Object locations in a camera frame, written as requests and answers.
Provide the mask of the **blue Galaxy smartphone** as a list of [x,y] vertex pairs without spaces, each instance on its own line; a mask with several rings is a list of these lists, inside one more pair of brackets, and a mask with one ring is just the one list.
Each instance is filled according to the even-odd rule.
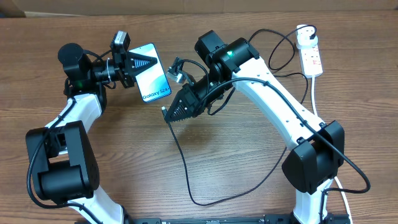
[[153,43],[142,45],[129,52],[154,57],[157,63],[136,76],[136,82],[145,103],[158,100],[171,94],[171,88]]

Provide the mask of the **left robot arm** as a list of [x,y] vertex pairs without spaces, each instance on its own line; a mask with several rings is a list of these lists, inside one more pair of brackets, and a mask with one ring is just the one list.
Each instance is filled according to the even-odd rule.
[[112,57],[65,44],[58,59],[67,75],[64,94],[67,105],[43,128],[31,129],[25,136],[29,166],[27,192],[45,209],[72,208],[88,223],[133,223],[126,209],[114,202],[100,186],[100,171],[88,139],[88,131],[106,108],[106,88],[119,81],[125,88],[143,82],[145,92],[156,78],[164,76],[153,43],[129,49],[114,41]]

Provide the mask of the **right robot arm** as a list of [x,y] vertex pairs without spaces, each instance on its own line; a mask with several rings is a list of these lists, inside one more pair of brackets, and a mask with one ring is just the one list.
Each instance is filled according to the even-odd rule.
[[210,112],[218,99],[229,100],[235,90],[246,95],[275,126],[286,148],[279,165],[296,190],[295,207],[288,215],[266,215],[264,223],[351,223],[350,214],[326,210],[327,194],[344,162],[345,132],[333,121],[325,123],[298,102],[271,74],[247,39],[227,44],[213,31],[195,44],[205,76],[195,80],[176,58],[167,75],[182,84],[165,122],[195,118]]

